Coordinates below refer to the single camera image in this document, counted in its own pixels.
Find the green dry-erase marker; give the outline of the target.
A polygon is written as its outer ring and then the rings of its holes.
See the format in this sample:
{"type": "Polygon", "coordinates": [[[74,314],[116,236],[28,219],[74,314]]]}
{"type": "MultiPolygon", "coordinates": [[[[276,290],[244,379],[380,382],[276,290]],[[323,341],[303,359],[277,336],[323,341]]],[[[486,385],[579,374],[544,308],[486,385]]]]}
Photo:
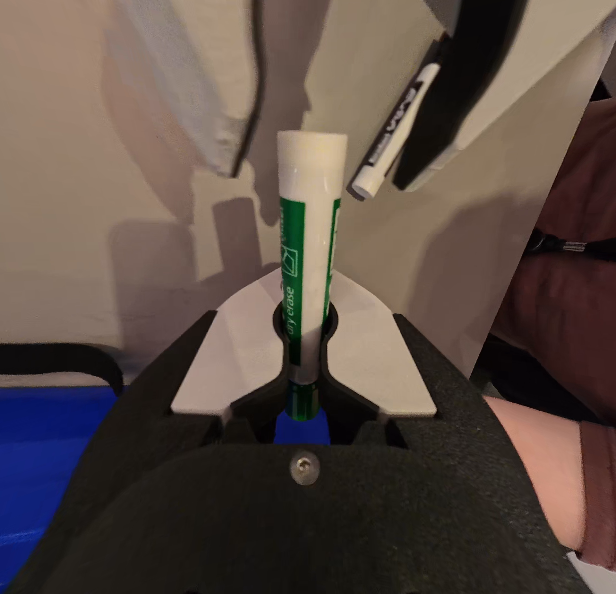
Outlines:
{"type": "Polygon", "coordinates": [[[289,343],[286,413],[319,412],[317,380],[329,313],[347,136],[299,130],[277,134],[282,317],[289,343]]]}

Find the maroon shirt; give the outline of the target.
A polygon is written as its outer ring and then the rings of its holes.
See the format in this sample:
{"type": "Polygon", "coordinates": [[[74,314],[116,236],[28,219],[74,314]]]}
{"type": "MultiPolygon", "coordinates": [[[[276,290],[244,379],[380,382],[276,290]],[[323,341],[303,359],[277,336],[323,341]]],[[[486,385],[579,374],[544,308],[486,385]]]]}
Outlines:
{"type": "MultiPolygon", "coordinates": [[[[581,248],[615,252],[615,97],[591,101],[536,229],[581,248]]],[[[549,413],[580,424],[586,498],[577,556],[615,572],[615,259],[587,251],[526,252],[492,328],[534,358],[582,409],[549,413]]],[[[548,413],[530,396],[505,401],[548,413]]]]}

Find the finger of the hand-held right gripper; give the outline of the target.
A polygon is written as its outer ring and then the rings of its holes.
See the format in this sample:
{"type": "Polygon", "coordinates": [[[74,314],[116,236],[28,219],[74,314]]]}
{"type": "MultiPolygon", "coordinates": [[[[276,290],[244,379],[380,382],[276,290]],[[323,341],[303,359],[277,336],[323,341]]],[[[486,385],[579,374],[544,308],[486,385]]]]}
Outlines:
{"type": "Polygon", "coordinates": [[[393,184],[418,189],[595,29],[615,0],[424,0],[450,37],[393,184]]]}
{"type": "Polygon", "coordinates": [[[111,0],[108,48],[164,130],[172,119],[202,163],[234,179],[264,93],[262,0],[111,0]]]}

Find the blue plastic bin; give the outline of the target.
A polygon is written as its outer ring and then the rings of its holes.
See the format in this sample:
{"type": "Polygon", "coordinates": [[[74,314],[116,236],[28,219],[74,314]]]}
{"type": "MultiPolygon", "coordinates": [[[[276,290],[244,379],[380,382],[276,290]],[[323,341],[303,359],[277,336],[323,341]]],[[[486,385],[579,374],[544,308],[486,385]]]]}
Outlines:
{"type": "Polygon", "coordinates": [[[133,386],[74,412],[6,389],[1,593],[333,593],[364,535],[354,446],[276,447],[260,418],[133,386]]]}

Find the person's left forearm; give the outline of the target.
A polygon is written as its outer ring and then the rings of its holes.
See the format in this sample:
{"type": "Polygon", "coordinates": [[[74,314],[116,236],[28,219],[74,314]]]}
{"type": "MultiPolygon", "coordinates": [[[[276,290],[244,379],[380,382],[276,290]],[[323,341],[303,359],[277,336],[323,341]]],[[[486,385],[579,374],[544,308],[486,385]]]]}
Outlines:
{"type": "Polygon", "coordinates": [[[579,552],[586,520],[580,424],[501,398],[484,400],[522,460],[554,535],[579,552]]]}

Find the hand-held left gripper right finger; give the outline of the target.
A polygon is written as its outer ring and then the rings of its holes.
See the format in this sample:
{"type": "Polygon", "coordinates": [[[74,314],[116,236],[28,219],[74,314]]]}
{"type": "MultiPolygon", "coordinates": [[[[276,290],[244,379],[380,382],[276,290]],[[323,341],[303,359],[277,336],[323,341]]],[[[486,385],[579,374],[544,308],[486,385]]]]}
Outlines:
{"type": "Polygon", "coordinates": [[[370,401],[381,417],[432,418],[437,408],[389,307],[336,270],[330,303],[323,361],[331,379],[370,401]]]}

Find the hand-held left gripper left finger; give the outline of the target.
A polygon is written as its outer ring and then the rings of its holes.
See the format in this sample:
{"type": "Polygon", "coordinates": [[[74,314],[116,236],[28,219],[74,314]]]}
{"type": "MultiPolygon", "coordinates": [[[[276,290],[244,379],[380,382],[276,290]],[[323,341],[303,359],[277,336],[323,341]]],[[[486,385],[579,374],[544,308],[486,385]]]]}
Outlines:
{"type": "Polygon", "coordinates": [[[276,268],[218,307],[173,399],[173,413],[228,417],[233,402],[280,374],[283,341],[274,313],[281,298],[276,268]]]}

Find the black dry-erase marker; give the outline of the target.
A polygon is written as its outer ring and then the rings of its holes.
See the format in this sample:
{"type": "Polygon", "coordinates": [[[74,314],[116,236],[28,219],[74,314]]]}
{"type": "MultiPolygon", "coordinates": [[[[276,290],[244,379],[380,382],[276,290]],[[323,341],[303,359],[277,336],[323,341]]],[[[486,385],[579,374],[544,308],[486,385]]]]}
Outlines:
{"type": "Polygon", "coordinates": [[[350,194],[356,199],[365,201],[376,196],[402,151],[420,105],[441,67],[441,63],[437,61],[428,63],[398,97],[347,186],[350,194]]]}

